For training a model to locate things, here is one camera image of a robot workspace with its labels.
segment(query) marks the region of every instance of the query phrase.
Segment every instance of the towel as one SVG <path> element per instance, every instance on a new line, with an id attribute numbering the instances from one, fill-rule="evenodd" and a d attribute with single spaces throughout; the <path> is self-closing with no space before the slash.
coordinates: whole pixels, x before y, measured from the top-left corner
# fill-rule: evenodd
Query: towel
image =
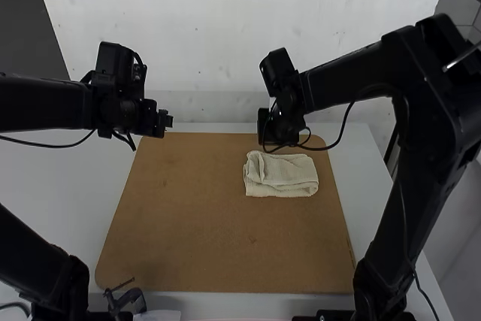
<path id="1" fill-rule="evenodd" d="M 305 154 L 267 154 L 253 150 L 244 165 L 246 195 L 309 197 L 319 179 L 313 160 Z"/>

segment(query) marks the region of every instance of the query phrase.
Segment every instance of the white object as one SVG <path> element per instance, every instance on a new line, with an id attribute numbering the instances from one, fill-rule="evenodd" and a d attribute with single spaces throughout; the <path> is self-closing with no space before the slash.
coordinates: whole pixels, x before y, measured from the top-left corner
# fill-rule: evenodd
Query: white object
<path id="1" fill-rule="evenodd" d="M 313 160 L 305 154 L 267 154 L 253 150 L 244 165 L 246 195 L 309 197 L 319 179 Z"/>
<path id="2" fill-rule="evenodd" d="M 309 123 L 327 144 L 335 141 L 339 123 Z M 176 132 L 256 133 L 255 123 L 175 123 Z M 39 142 L 67 143 L 85 132 L 46 131 L 12 135 Z M 382 156 L 365 124 L 348 123 L 342 141 L 329 150 L 334 179 L 356 261 L 373 240 L 392 187 Z M 45 150 L 0 142 L 2 204 L 49 242 L 78 256 L 90 269 L 89 304 L 107 310 L 95 285 L 95 267 L 134 153 L 122 142 L 91 137 L 70 150 Z M 439 317 L 452 321 L 424 253 L 416 270 L 422 288 Z M 0 285 L 0 299 L 12 291 Z M 215 292 L 146 292 L 149 309 L 182 311 L 183 320 L 265 318 L 315 315 L 320 308 L 349 310 L 351 295 L 229 294 Z M 433 316 L 416 287 L 407 294 L 407 310 L 418 321 Z"/>
<path id="3" fill-rule="evenodd" d="M 134 321 L 180 321 L 180 311 L 153 310 L 134 315 Z"/>

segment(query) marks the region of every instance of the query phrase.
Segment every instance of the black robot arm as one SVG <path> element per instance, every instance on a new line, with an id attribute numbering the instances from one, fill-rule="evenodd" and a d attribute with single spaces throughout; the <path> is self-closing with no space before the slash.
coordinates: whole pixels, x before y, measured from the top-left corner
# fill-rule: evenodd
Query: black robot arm
<path id="1" fill-rule="evenodd" d="M 144 98 L 146 73 L 138 54 L 106 42 L 99 46 L 95 70 L 80 82 L 0 73 L 0 132 L 91 129 L 103 138 L 123 133 L 132 149 L 130 133 L 163 138 L 172 117 Z M 32 302 L 33 320 L 132 320 L 131 313 L 119 309 L 127 301 L 143 300 L 141 291 L 133 289 L 120 300 L 108 295 L 110 313 L 88 312 L 87 266 L 46 242 L 1 204 L 0 244 L 0 281 Z M 138 307 L 145 310 L 141 302 Z"/>
<path id="2" fill-rule="evenodd" d="M 0 73 L 0 132 L 97 129 L 163 138 L 172 117 L 144 98 L 147 66 L 120 44 L 101 42 L 97 64 L 80 82 Z"/>
<path id="3" fill-rule="evenodd" d="M 479 52 L 443 71 L 467 47 L 442 15 L 304 73 L 294 69 L 284 49 L 260 65 L 276 106 L 259 110 L 259 142 L 295 144 L 305 114 L 392 97 L 400 133 L 398 171 L 376 236 L 355 270 L 355 320 L 394 319 L 404 310 L 416 260 L 444 202 L 479 152 Z"/>

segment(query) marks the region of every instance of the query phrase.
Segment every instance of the cable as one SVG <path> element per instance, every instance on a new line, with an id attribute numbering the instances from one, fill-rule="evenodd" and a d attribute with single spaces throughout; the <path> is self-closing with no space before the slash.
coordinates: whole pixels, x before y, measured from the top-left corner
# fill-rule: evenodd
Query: cable
<path id="1" fill-rule="evenodd" d="M 137 149 L 137 148 L 135 147 L 134 140 L 132 139 L 132 137 L 131 137 L 131 135 L 130 135 L 129 132 L 127 132 L 127 138 L 125 138 L 124 136 L 120 135 L 119 133 L 117 133 L 117 132 L 115 132 L 115 131 L 112 131 L 112 135 L 113 135 L 115 138 L 121 140 L 122 142 L 127 143 L 134 152 L 135 152 L 135 150 Z"/>
<path id="2" fill-rule="evenodd" d="M 275 148 L 273 148 L 272 150 L 266 150 L 265 148 L 265 139 L 264 139 L 264 136 L 265 136 L 265 130 L 267 128 L 267 124 L 269 121 L 271 121 L 271 118 L 273 116 L 273 113 L 274 113 L 274 106 L 276 105 L 276 101 L 274 101 L 274 103 L 272 104 L 272 107 L 271 107 L 271 111 L 269 112 L 269 116 L 268 118 L 266 119 L 265 123 L 264 123 L 264 131 L 262 133 L 262 149 L 264 150 L 265 153 L 273 153 L 273 152 L 276 152 L 277 150 L 280 150 L 281 148 L 284 148 L 284 147 L 299 147 L 303 150 L 314 150 L 314 151 L 325 151 L 325 150 L 330 150 L 334 147 L 336 147 L 339 143 L 340 143 L 340 140 L 342 139 L 343 137 L 343 134 L 344 134 L 344 129 L 346 128 L 346 122 L 347 122 L 347 117 L 349 116 L 349 112 L 351 111 L 352 107 L 354 106 L 354 104 L 363 96 L 366 96 L 367 94 L 369 94 L 370 92 L 373 92 L 375 90 L 381 90 L 381 89 L 387 89 L 389 90 L 390 92 L 392 92 L 393 94 L 395 95 L 400 95 L 399 91 L 394 88 L 393 86 L 390 86 L 388 84 L 383 84 L 383 83 L 380 83 L 380 84 L 372 84 L 370 86 L 366 86 L 365 88 L 361 89 L 357 95 L 355 96 L 355 98 L 349 103 L 349 105 L 347 106 L 347 109 L 346 109 L 346 112 L 344 113 L 344 117 L 343 117 L 343 122 L 341 123 L 341 126 L 340 126 L 340 131 L 339 131 L 339 135 L 337 136 L 337 140 L 333 143 L 333 144 L 329 144 L 328 146 L 325 146 L 325 147 L 307 147 L 307 146 L 304 146 L 307 141 L 309 141 L 310 139 L 310 128 L 309 127 L 306 127 L 304 128 L 303 130 L 308 130 L 309 131 L 309 136 L 307 137 L 307 140 L 300 143 L 300 144 L 289 144 L 289 143 L 284 143 L 284 144 L 281 144 L 280 146 L 277 146 Z M 406 106 L 408 108 L 408 103 L 407 103 L 407 100 L 404 98 L 404 101 L 406 103 Z"/>
<path id="3" fill-rule="evenodd" d="M 95 130 L 93 129 L 90 131 L 85 137 L 80 139 L 79 141 L 72 143 L 72 144 L 43 144 L 43 143 L 36 143 L 36 142 L 30 142 L 30 141 L 23 141 L 21 139 L 16 139 L 16 138 L 11 138 L 11 137 L 6 137 L 4 135 L 0 135 L 0 140 L 2 141 L 7 141 L 7 142 L 12 142 L 12 143 L 17 143 L 17 144 L 22 144 L 24 146 L 33 146 L 33 147 L 41 147 L 41 148 L 52 148 L 52 149 L 61 149 L 61 148 L 71 148 L 78 146 L 79 144 L 82 144 L 84 141 L 86 141 L 91 135 L 93 135 L 93 132 Z"/>
<path id="4" fill-rule="evenodd" d="M 0 310 L 5 310 L 5 309 L 11 308 L 11 307 L 18 307 L 20 310 L 23 311 L 25 316 L 27 316 L 27 319 L 30 317 L 29 307 L 22 302 L 10 302 L 8 304 L 0 304 Z"/>
<path id="5" fill-rule="evenodd" d="M 406 205 L 404 203 L 404 196 L 403 196 L 403 187 L 401 182 L 399 184 L 399 190 L 401 192 L 401 205 L 403 209 L 403 228 L 404 228 L 404 235 L 403 235 L 403 244 L 404 244 L 404 258 L 406 259 L 407 264 L 410 266 L 411 271 L 413 272 L 414 280 L 416 281 L 416 287 L 418 288 L 419 293 L 425 298 L 426 302 L 428 302 L 429 307 L 431 308 L 432 313 L 434 314 L 434 318 L 436 321 L 439 320 L 439 316 L 437 315 L 436 309 L 434 308 L 431 299 L 429 298 L 428 294 L 421 288 L 421 283 L 419 282 L 418 273 L 416 272 L 416 266 L 409 260 L 409 256 L 407 255 L 407 221 L 406 221 Z"/>

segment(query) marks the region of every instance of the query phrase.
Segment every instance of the white wall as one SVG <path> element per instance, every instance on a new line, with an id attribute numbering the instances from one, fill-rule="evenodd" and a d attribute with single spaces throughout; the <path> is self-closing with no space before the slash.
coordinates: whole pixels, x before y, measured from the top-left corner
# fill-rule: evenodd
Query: white wall
<path id="1" fill-rule="evenodd" d="M 461 250 L 481 224 L 479 195 L 481 165 L 473 162 L 452 191 L 425 245 L 426 257 L 438 281 L 452 272 Z"/>
<path id="2" fill-rule="evenodd" d="M 217 121 L 220 117 L 255 121 L 253 109 L 266 94 L 259 62 L 269 51 L 286 47 L 295 67 L 303 71 L 432 15 L 436 3 L 45 0 L 72 79 L 80 79 L 93 67 L 99 41 L 132 47 L 149 65 L 147 89 L 171 92 L 162 95 L 163 104 L 174 110 L 170 111 L 176 121 Z M 194 91 L 195 95 L 186 98 L 184 92 Z M 234 107 L 226 107 L 221 96 L 236 99 L 236 92 L 244 92 L 242 99 Z M 248 102 L 251 108 L 241 106 Z M 209 112 L 201 110 L 206 107 Z M 339 121 L 341 113 L 333 110 L 319 117 Z M 351 120 L 368 122 L 384 151 L 394 124 L 389 102 L 357 104 Z"/>
<path id="3" fill-rule="evenodd" d="M 444 298 L 456 321 L 479 319 L 481 300 L 481 225 L 472 234 L 440 282 Z"/>

